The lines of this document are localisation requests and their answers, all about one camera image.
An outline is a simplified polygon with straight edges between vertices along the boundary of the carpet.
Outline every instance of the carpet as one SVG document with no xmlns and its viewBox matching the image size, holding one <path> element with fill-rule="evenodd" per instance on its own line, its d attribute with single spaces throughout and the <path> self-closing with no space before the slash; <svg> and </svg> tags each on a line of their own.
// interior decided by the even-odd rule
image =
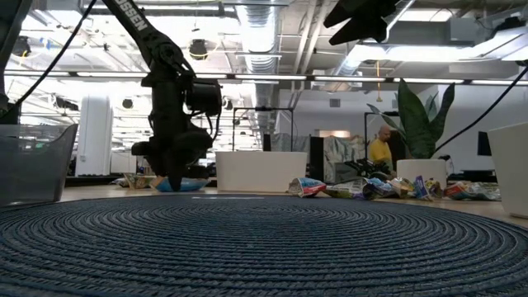
<svg viewBox="0 0 528 297">
<path fill-rule="evenodd" d="M 4 296 L 514 296 L 528 231 L 431 207 L 150 196 L 0 211 Z"/>
</svg>

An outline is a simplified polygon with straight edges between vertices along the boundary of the snake plant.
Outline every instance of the snake plant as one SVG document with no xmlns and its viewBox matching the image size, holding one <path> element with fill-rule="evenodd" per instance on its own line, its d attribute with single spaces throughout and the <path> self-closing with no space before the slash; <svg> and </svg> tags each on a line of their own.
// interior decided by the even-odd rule
<svg viewBox="0 0 528 297">
<path fill-rule="evenodd" d="M 439 111 L 436 111 L 436 95 L 430 96 L 424 106 L 418 96 L 409 89 L 407 83 L 400 79 L 396 97 L 401 125 L 396 125 L 377 107 L 367 105 L 376 115 L 382 116 L 387 125 L 402 135 L 413 158 L 431 158 L 436 151 L 436 141 L 444 133 L 447 112 L 455 99 L 454 83 L 445 90 Z"/>
</svg>

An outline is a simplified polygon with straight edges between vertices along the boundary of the yellow shirt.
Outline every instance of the yellow shirt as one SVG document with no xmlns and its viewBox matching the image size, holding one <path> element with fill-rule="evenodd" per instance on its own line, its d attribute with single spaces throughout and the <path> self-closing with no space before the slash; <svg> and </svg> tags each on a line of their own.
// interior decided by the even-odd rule
<svg viewBox="0 0 528 297">
<path fill-rule="evenodd" d="M 390 161 L 393 155 L 390 153 L 389 145 L 379 139 L 376 139 L 370 144 L 370 160 L 375 163 L 382 161 Z"/>
</svg>

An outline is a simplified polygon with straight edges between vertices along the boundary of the circular rug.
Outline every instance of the circular rug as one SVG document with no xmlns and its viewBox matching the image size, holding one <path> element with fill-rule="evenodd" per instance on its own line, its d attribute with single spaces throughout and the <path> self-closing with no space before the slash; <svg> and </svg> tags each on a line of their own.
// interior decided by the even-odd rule
<svg viewBox="0 0 528 297">
<path fill-rule="evenodd" d="M 528 232 L 431 207 L 157 196 L 0 212 L 0 295 L 509 296 Z"/>
</svg>

